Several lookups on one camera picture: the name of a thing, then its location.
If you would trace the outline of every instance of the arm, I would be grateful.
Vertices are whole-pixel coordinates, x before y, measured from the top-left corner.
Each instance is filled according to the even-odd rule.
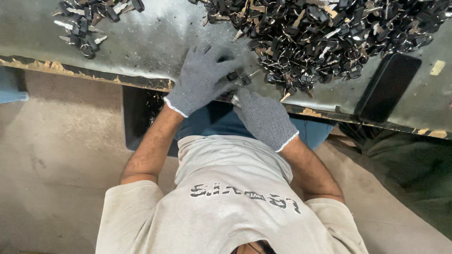
[[[121,176],[121,184],[150,180],[157,183],[171,142],[184,117],[165,104],[144,135]]]
[[[341,189],[320,159],[300,140],[284,106],[246,88],[239,89],[237,96],[240,108],[235,106],[234,112],[253,136],[290,164],[305,199],[332,198],[343,203]]]
[[[209,45],[189,49],[175,87],[161,113],[147,130],[121,176],[121,184],[150,180],[157,183],[171,142],[184,118],[220,96],[230,83],[220,78],[240,67],[232,51]]]
[[[305,201],[313,198],[331,198],[342,203],[344,194],[325,165],[296,136],[279,154],[292,167],[293,177],[302,190]]]

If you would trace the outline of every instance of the glove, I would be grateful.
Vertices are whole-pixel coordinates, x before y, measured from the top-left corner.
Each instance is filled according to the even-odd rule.
[[[239,88],[237,97],[241,108],[234,106],[234,112],[246,129],[273,151],[280,152],[298,135],[299,131],[290,121],[281,102],[262,97],[246,88]]]
[[[174,88],[164,97],[172,110],[187,118],[231,88],[217,84],[220,78],[240,68],[231,49],[221,46],[191,47]]]

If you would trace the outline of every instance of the hairy forearm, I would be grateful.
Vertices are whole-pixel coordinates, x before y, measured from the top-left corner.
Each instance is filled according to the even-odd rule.
[[[292,167],[294,181],[305,200],[332,198],[344,203],[344,194],[322,161],[297,136],[279,153]]]
[[[165,104],[127,163],[121,176],[121,184],[140,180],[157,183],[157,177],[163,167],[171,142],[183,119],[183,116]]]

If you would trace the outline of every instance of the smartphone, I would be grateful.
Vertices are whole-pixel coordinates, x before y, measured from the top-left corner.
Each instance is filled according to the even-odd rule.
[[[421,64],[420,59],[400,53],[383,58],[356,106],[355,115],[364,122],[386,122]]]

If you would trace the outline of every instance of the metal table surface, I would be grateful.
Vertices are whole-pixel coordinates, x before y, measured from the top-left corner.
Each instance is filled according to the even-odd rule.
[[[53,21],[64,18],[50,15],[58,2],[0,1],[0,65],[169,91],[170,82],[151,80],[174,80],[187,49],[191,45],[211,43],[233,47],[243,58],[247,73],[259,68],[256,54],[247,50],[248,39],[241,38],[231,43],[236,30],[230,22],[203,27],[203,5],[193,5],[187,0],[143,0],[146,9],[141,13],[131,11],[121,14],[118,23],[102,20],[96,28],[105,31],[108,39],[100,45],[96,57],[87,60],[78,50],[58,38],[65,35],[65,31]],[[422,66],[388,122],[381,127],[451,137],[448,136],[448,132],[452,133],[450,23],[441,26],[434,38],[430,45],[410,53],[422,59]],[[433,76],[429,73],[436,60],[445,61],[446,66],[440,75]],[[351,115],[379,62],[379,56],[372,57],[364,65],[363,75],[358,79],[317,83],[313,99],[296,93],[284,101],[288,104],[286,108],[305,115],[356,122]],[[249,88],[263,96],[280,99],[281,88],[266,84],[263,80],[264,73],[260,72]],[[290,104],[301,107],[293,110]],[[340,107],[340,114],[334,113],[336,106]]]

